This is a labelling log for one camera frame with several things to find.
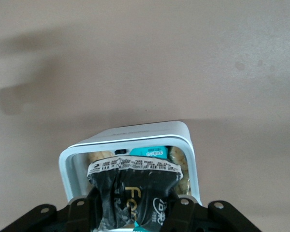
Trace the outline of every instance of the bolt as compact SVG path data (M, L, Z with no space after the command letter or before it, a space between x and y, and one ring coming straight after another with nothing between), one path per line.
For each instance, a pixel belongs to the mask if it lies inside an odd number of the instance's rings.
M189 204L189 201L187 199L185 199L185 198L181 199L180 202L181 202L181 204L184 204L184 205Z
M222 203L220 203L220 202L215 202L214 203L214 206L217 208L217 209L223 209L223 204Z

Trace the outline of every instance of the yellow lettering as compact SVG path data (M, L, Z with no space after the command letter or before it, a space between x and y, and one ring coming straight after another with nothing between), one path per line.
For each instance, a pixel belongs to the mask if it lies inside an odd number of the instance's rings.
M131 207L131 211L134 211L134 210L136 210L136 208L137 208L137 203L136 203L136 201L134 200L134 199L129 199L129 200L127 200L127 207L129 208L129 207Z
M137 195L140 198L141 197L141 190L138 187L125 187L125 190L131 190L131 196L134 198L134 191L137 191Z
M135 212L131 212L131 214L134 215L134 220L136 221L137 220L136 213Z

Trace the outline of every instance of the crinkled plastic wrapper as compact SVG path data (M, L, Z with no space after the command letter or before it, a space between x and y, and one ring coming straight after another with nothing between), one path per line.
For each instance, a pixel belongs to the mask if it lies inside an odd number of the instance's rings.
M102 199L99 230L136 221L148 231L159 231L183 174L179 165L165 159L120 156L91 163L87 177Z
M175 187L175 191L178 195L191 195L190 179L188 164L184 152L176 146L172 146L169 152L168 158L175 164L179 165L183 173L183 178L179 181Z

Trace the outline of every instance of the screw hole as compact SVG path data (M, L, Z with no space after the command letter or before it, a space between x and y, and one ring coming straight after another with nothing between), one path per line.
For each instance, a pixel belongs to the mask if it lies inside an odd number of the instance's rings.
M220 202L215 202L215 203L214 203L214 206L215 206L217 209L223 209L223 208L224 208L223 204L220 203Z
M187 199L185 199L185 198L181 199L180 202L181 202L181 204L183 204L183 205L187 205L187 204L189 204L189 201L188 201Z
M49 211L49 208L43 208L42 210L41 210L41 214L45 214L45 213L47 213Z
M79 201L78 203L76 203L77 206L81 206L81 205L83 205L83 204L85 204L84 201Z

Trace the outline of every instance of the teal package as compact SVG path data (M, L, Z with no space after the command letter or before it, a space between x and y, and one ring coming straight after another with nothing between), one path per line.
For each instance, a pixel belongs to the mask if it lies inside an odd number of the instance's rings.
M168 158L168 148L166 146L152 146L135 148L130 152L131 156L147 156L161 159Z
M140 227L139 224L137 224L137 222L134 222L134 232L149 232L147 230L145 230L144 228Z

